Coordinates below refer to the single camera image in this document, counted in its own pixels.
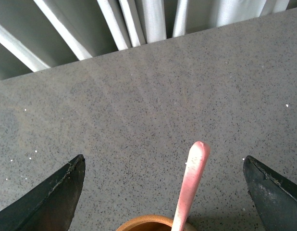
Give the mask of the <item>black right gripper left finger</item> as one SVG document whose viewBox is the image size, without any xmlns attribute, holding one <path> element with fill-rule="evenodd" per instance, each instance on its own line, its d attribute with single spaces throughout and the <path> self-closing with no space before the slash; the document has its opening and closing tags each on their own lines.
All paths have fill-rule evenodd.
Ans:
<svg viewBox="0 0 297 231">
<path fill-rule="evenodd" d="M 0 231 L 67 231 L 82 193 L 86 163 L 77 155 L 0 211 Z"/>
</svg>

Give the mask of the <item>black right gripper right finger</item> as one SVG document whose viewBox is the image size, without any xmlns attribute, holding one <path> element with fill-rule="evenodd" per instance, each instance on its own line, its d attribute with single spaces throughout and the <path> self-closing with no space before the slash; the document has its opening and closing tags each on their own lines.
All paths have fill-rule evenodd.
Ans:
<svg viewBox="0 0 297 231">
<path fill-rule="evenodd" d="M 250 155 L 243 173 L 265 230 L 297 231 L 297 184 Z"/>
</svg>

